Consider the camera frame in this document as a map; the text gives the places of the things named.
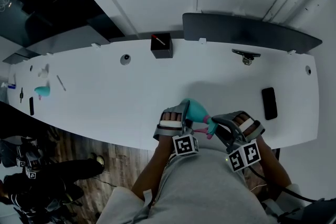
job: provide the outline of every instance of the marker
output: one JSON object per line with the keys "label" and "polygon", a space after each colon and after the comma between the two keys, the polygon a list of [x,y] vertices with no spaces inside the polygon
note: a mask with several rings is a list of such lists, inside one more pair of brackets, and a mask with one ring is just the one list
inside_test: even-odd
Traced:
{"label": "marker", "polygon": [[64,85],[63,85],[61,79],[59,78],[59,76],[57,75],[56,77],[58,78],[59,83],[61,83],[61,85],[62,85],[62,87],[63,87],[63,90],[64,90],[64,91],[67,91],[66,88],[64,87]]}
{"label": "marker", "polygon": [[162,42],[161,40],[158,39],[158,37],[156,35],[152,35],[153,38],[157,39],[162,45],[165,45],[164,42]]}

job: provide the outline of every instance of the shoe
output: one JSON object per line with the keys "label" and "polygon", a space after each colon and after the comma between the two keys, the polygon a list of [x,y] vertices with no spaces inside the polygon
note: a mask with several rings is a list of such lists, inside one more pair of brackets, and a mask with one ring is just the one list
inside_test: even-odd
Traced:
{"label": "shoe", "polygon": [[103,158],[101,155],[99,155],[99,156],[96,158],[96,161],[97,161],[98,163],[100,163],[101,166],[104,167],[104,165],[105,165],[105,161],[104,161],[104,158]]}
{"label": "shoe", "polygon": [[96,160],[97,159],[97,155],[95,153],[91,152],[90,155],[89,155],[89,157],[88,157],[88,159],[94,159],[94,160]]}

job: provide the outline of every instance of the black box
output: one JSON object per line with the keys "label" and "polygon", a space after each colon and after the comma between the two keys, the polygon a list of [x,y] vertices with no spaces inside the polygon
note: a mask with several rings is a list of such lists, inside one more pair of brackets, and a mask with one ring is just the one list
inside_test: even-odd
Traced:
{"label": "black box", "polygon": [[[165,45],[163,45],[153,36],[156,36],[160,41],[165,43]],[[173,43],[170,34],[153,34],[151,41],[151,51],[156,59],[173,58]]]}

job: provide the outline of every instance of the white table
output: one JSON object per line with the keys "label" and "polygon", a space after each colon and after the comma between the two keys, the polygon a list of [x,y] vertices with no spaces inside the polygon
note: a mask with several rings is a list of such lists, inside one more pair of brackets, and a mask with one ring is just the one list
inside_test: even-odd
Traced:
{"label": "white table", "polygon": [[[319,92],[315,61],[310,55],[237,44],[173,40],[173,59],[155,59],[150,40],[39,56],[10,68],[10,105],[34,118],[82,136],[113,144],[153,150],[152,138],[162,110],[186,97],[198,100],[210,115],[245,110],[259,119],[272,148],[317,138]],[[261,54],[251,66],[231,49]],[[123,66],[120,57],[131,56]],[[37,76],[49,65],[47,79]],[[66,91],[56,78],[59,75]],[[49,97],[38,100],[34,89],[49,82]],[[24,98],[19,94],[23,87]],[[274,87],[278,117],[266,121],[261,90]]]}

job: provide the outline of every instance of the teal object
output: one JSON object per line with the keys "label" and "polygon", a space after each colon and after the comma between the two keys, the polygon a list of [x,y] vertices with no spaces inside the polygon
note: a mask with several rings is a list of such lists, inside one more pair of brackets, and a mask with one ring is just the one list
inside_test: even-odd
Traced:
{"label": "teal object", "polygon": [[208,135],[214,135],[218,124],[213,122],[213,120],[211,119],[209,113],[205,110],[205,108],[194,99],[186,98],[184,99],[184,101],[185,100],[189,101],[189,108],[187,111],[186,119],[191,120],[193,122],[201,122],[208,124],[208,128],[203,129],[202,132]]}
{"label": "teal object", "polygon": [[40,96],[49,96],[50,95],[50,87],[42,86],[35,88],[35,92]]}

